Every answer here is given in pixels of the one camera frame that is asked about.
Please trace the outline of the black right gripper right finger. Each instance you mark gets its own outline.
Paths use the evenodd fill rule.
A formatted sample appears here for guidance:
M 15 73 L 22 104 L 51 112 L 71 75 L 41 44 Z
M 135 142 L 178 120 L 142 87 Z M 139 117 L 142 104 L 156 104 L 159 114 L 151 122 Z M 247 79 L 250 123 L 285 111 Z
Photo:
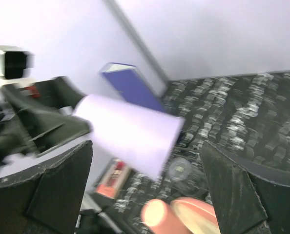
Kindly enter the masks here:
M 202 165 L 223 234 L 290 234 L 290 173 L 205 141 Z

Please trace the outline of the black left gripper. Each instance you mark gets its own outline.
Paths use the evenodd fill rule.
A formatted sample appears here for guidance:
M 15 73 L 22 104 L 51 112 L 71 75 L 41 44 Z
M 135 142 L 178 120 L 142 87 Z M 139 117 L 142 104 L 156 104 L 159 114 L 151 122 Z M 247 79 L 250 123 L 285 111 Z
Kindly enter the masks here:
M 63 107 L 74 109 L 84 98 L 66 77 L 36 82 L 25 89 L 7 84 L 0 91 L 14 113 L 0 130 L 0 156 L 42 156 L 91 132 L 87 121 L 60 112 Z

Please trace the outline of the lavender plastic cup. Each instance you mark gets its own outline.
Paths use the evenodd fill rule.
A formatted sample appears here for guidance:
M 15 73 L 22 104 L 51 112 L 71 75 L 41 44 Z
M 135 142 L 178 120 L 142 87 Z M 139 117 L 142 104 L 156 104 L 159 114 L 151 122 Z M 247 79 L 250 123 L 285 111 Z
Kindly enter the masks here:
M 95 94 L 84 97 L 73 114 L 90 123 L 94 144 L 151 180 L 162 173 L 185 121 Z

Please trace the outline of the pink plastic cup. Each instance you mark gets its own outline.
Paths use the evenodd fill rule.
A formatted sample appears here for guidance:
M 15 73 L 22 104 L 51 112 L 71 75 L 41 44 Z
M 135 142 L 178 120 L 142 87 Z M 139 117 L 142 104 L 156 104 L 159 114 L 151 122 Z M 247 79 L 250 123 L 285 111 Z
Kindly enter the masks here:
M 142 207 L 141 220 L 154 234 L 191 234 L 172 207 L 159 199 L 152 199 Z

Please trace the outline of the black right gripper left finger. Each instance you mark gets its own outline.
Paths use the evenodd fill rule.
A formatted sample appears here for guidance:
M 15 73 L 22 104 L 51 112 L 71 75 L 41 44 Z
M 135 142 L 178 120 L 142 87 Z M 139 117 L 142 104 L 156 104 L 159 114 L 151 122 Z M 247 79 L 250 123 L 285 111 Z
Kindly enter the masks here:
M 0 178 L 0 234 L 72 234 L 92 156 L 87 140 Z

